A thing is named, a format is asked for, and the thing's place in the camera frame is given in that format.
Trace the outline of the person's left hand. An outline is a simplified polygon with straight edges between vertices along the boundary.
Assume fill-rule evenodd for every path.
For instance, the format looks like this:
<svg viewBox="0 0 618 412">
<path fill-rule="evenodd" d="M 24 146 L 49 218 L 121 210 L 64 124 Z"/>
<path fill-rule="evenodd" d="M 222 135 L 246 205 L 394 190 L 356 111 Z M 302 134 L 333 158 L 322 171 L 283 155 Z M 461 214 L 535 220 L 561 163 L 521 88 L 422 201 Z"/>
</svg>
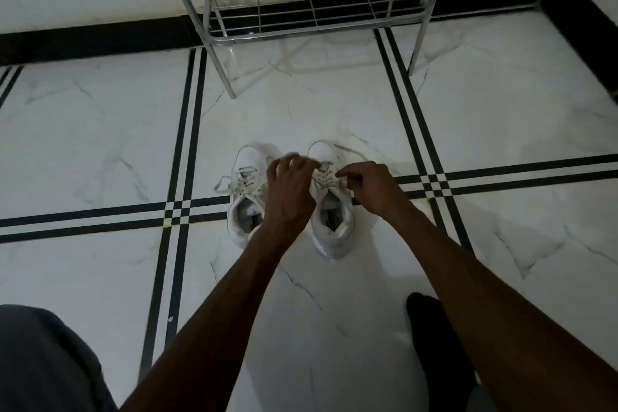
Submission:
<svg viewBox="0 0 618 412">
<path fill-rule="evenodd" d="M 295 239 L 305 229 L 316 207 L 310 194 L 312 179 L 278 178 L 267 181 L 267 203 L 262 227 L 275 238 Z"/>
</svg>

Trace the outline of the person's right hand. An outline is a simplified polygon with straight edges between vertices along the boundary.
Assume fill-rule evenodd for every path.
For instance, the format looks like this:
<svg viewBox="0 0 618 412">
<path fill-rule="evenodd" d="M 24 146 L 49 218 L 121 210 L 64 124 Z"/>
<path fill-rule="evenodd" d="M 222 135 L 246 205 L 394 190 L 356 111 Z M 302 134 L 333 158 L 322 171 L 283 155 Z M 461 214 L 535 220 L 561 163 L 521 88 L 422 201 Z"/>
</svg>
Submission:
<svg viewBox="0 0 618 412">
<path fill-rule="evenodd" d="M 358 163 L 376 163 L 365 161 Z M 377 163 L 377 186 L 372 191 L 352 191 L 355 199 L 370 213 L 388 223 L 393 223 L 410 205 L 406 193 L 400 188 L 388 167 Z"/>
</svg>

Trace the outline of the person's left forearm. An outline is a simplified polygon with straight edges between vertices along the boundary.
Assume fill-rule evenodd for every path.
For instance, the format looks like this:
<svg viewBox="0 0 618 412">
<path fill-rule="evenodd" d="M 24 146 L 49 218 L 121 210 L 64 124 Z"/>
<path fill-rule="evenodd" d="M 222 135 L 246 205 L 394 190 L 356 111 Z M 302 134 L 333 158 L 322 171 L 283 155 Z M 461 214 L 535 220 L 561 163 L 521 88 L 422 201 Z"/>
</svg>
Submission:
<svg viewBox="0 0 618 412">
<path fill-rule="evenodd" d="M 307 222 L 262 223 L 119 412 L 226 412 L 267 286 Z"/>
</svg>

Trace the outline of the person's right forearm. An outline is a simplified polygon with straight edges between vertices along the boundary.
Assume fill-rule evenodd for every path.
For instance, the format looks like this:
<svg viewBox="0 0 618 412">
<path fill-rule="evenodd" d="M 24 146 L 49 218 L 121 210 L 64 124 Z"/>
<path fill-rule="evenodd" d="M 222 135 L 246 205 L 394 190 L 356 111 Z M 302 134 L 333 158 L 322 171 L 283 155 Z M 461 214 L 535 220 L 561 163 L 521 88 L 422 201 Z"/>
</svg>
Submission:
<svg viewBox="0 0 618 412">
<path fill-rule="evenodd" d="M 618 371 L 403 200 L 381 214 L 420 262 L 482 382 L 509 412 L 618 412 Z"/>
</svg>

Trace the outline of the white sneaker with loose laces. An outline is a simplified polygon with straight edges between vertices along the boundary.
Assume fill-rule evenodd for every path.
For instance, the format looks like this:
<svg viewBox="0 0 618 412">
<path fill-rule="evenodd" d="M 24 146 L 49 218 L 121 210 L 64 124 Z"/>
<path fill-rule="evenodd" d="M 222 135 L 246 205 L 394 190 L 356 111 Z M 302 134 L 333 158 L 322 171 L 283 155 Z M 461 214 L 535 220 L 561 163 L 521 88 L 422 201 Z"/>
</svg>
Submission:
<svg viewBox="0 0 618 412">
<path fill-rule="evenodd" d="M 238 151 L 230 174 L 222 176 L 213 189 L 230 196 L 227 229 L 240 249 L 246 248 L 265 216 L 267 169 L 273 159 L 263 145 L 247 144 Z"/>
</svg>

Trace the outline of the person's grey trouser leg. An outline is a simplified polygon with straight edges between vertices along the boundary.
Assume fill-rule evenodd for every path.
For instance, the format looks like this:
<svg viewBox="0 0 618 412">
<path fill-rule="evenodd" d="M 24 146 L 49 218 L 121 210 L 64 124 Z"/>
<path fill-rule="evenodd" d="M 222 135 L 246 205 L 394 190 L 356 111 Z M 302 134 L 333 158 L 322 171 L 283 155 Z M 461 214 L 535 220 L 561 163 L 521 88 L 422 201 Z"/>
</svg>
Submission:
<svg viewBox="0 0 618 412">
<path fill-rule="evenodd" d="M 0 305 L 0 412 L 118 412 L 91 348 L 54 313 Z"/>
</svg>

